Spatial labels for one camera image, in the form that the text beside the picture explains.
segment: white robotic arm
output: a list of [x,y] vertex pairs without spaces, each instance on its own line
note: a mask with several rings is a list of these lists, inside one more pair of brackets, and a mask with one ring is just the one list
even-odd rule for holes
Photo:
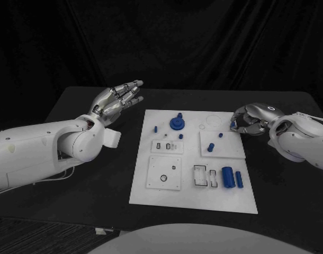
[[[132,99],[141,81],[107,88],[95,98],[86,115],[74,120],[37,124],[0,132],[0,189],[37,182],[93,160],[102,145],[116,148],[120,133],[105,128]],[[67,158],[57,158],[57,151]]]
[[[237,127],[236,118],[243,115],[247,127]],[[230,129],[250,135],[260,135],[269,129],[268,144],[293,162],[306,162],[323,169],[323,124],[312,116],[296,112],[292,115],[273,107],[252,103],[239,108],[230,118]]]

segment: blue screw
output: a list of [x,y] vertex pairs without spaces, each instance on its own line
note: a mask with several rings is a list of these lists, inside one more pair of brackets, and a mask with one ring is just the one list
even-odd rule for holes
[[207,148],[207,151],[208,151],[208,152],[211,152],[211,151],[213,151],[213,147],[214,147],[214,144],[213,144],[213,143],[210,143],[210,144],[208,144],[208,148]]

